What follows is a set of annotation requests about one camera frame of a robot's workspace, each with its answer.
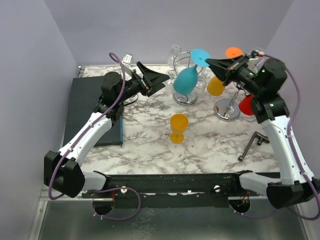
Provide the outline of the blue plastic wine glass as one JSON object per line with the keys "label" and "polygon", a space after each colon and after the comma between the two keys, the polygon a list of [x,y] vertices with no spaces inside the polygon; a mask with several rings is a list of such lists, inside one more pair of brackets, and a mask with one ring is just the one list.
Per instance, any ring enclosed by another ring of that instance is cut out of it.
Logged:
{"label": "blue plastic wine glass", "polygon": [[208,67],[207,59],[211,59],[211,55],[201,48],[195,48],[190,53],[190,58],[194,66],[183,69],[176,77],[173,83],[174,91],[180,95],[189,95],[198,83],[197,67]]}

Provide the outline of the red plastic wine glass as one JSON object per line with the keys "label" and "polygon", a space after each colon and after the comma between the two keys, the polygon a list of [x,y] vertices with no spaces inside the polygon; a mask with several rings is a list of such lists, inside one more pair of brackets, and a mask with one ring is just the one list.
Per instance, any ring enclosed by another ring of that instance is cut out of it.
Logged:
{"label": "red plastic wine glass", "polygon": [[246,95],[243,100],[238,104],[239,110],[247,115],[247,116],[253,116],[254,113],[252,111],[252,107],[251,107],[251,101],[253,99],[253,95],[249,94]]}

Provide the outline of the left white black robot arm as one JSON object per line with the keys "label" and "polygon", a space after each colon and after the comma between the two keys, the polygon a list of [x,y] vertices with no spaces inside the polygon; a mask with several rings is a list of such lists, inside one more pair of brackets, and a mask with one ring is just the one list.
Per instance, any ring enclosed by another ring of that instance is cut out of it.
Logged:
{"label": "left white black robot arm", "polygon": [[115,71],[103,76],[101,95],[90,118],[81,130],[57,152],[48,151],[44,156],[43,181],[49,188],[49,198],[55,200],[52,190],[70,198],[82,191],[94,191],[104,198],[110,194],[109,177],[101,172],[84,172],[81,166],[98,140],[108,132],[124,112],[124,102],[134,95],[150,97],[165,87],[169,76],[136,63],[142,75],[136,70],[126,80],[125,74]]}

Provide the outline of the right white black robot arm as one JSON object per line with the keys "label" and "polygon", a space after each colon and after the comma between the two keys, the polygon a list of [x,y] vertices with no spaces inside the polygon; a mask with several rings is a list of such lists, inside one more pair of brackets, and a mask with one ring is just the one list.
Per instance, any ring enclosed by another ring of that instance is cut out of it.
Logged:
{"label": "right white black robot arm", "polygon": [[263,53],[252,52],[229,59],[206,59],[214,75],[227,86],[240,85],[253,98],[252,112],[268,137],[279,167],[279,178],[241,171],[230,183],[230,191],[241,196],[247,190],[266,196],[276,209],[318,198],[320,181],[308,167],[292,129],[294,114],[289,112],[279,90],[289,71],[279,59],[268,57],[258,73],[249,68],[249,60]]}

